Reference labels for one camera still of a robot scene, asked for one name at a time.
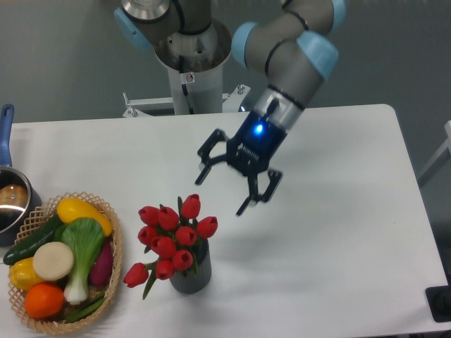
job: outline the orange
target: orange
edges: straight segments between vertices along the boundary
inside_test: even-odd
[[[36,319],[57,314],[63,304],[63,290],[49,283],[37,284],[25,295],[25,312]]]

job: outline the light blue joint cap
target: light blue joint cap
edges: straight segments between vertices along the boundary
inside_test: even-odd
[[[346,18],[345,0],[332,0],[333,4],[333,24],[332,30],[339,28]]]
[[[257,26],[256,23],[243,23],[232,39],[232,55],[238,63],[247,68],[246,65],[246,42],[252,29]]]
[[[135,48],[141,51],[151,51],[154,48],[120,8],[114,11],[114,18],[125,37]]]
[[[305,56],[318,73],[327,80],[338,62],[338,50],[325,37],[312,31],[306,31],[297,38]]]

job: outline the bok choy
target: bok choy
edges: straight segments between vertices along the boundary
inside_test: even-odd
[[[93,218],[77,218],[66,225],[61,241],[73,252],[74,264],[69,273],[64,298],[79,304],[89,296],[88,275],[104,243],[104,231]]]

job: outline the tulip bouquet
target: tulip bouquet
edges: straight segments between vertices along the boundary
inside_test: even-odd
[[[178,197],[178,213],[162,205],[159,208],[145,206],[138,211],[141,221],[146,225],[138,234],[139,241],[146,246],[144,253],[152,250],[159,257],[152,263],[134,264],[123,282],[128,287],[136,287],[147,281],[143,299],[157,279],[167,280],[176,273],[184,277],[198,275],[199,248],[205,246],[207,239],[218,228],[214,216],[197,221],[200,205],[199,195],[192,194],[185,201]]]

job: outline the blue led light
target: blue led light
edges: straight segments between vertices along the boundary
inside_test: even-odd
[[[255,135],[260,135],[263,132],[263,125],[256,125],[254,128],[254,134]]]

